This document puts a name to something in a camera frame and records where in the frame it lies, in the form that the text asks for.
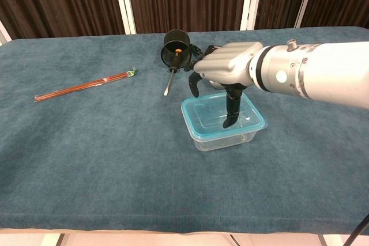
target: blue container rim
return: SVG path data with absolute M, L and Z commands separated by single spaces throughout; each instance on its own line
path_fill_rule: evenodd
M 215 139 L 232 137 L 234 135 L 256 132 L 256 131 L 266 128 L 266 126 L 268 125 L 266 120 L 264 120 L 260 112 L 256 109 L 255 105 L 246 96 L 246 94 L 242 93 L 242 99 L 246 101 L 247 105 L 251 107 L 251 109 L 255 112 L 256 116 L 260 120 L 258 124 L 254 124 L 254 125 L 250 125 L 250 126 L 246 126 L 242 128 L 237 128 L 237 129 L 229 129 L 229 130 L 226 129 L 220 133 L 213 133 L 213 134 L 201 134 L 197 132 L 194 128 L 192 120 L 189 117 L 187 105 L 192 102 L 197 102 L 200 100 L 207 100 L 207 99 L 216 98 L 216 97 L 224 97 L 224 101 L 225 101 L 226 96 L 227 96 L 227 93 L 225 92 L 216 93 L 216 94 L 207 94 L 204 96 L 200 96 L 198 98 L 195 98 L 195 97 L 187 98 L 182 102 L 181 110 L 182 110 L 183 118 L 185 119 L 184 121 L 186 122 L 186 126 L 193 139 L 195 139 L 196 141 L 200 141 L 200 142 L 213 141 Z

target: floor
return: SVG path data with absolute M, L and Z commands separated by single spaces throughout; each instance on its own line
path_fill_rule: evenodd
M 233 234 L 240 246 L 321 246 L 317 235 L 305 233 Z M 348 236 L 341 236 L 345 241 Z M 44 234 L 0 234 L 1 246 L 40 246 Z M 237 246 L 228 234 L 122 234 L 122 233 L 70 233 L 61 246 Z M 353 246 L 368 246 L 369 236 L 360 236 Z

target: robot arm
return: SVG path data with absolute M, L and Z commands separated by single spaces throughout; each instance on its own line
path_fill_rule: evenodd
M 238 119 L 242 90 L 267 92 L 369 109 L 369 41 L 263 47 L 258 42 L 228 43 L 194 65 L 190 89 L 198 97 L 201 79 L 227 91 L 227 128 Z

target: table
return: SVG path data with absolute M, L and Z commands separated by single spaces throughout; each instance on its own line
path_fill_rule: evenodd
M 203 50 L 369 40 L 357 27 L 189 35 Z M 0 47 L 0 228 L 350 233 L 369 212 L 369 112 L 250 87 L 269 126 L 250 143 L 199 152 L 180 111 L 190 73 L 163 96 L 163 38 Z M 135 77 L 33 102 L 132 66 Z M 204 80 L 199 91 L 219 92 Z

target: plastic container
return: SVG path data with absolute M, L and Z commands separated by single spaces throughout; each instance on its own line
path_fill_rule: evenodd
M 251 141 L 268 124 L 243 93 L 238 121 L 224 129 L 227 117 L 225 92 L 186 99 L 181 106 L 187 128 L 200 151 L 229 147 Z

